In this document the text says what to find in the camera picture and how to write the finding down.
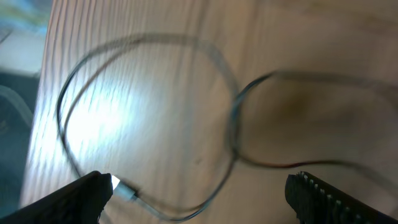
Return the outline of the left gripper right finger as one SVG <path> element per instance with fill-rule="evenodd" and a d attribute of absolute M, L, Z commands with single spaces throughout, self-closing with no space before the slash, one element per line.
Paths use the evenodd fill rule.
<path fill-rule="evenodd" d="M 397 224 L 390 217 L 356 200 L 308 172 L 290 174 L 285 199 L 305 224 Z"/>

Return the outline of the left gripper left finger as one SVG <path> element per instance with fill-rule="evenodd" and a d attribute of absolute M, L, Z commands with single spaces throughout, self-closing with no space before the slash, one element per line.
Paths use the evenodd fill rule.
<path fill-rule="evenodd" d="M 112 195 L 111 174 L 93 171 L 1 218 L 1 224 L 97 224 Z"/>

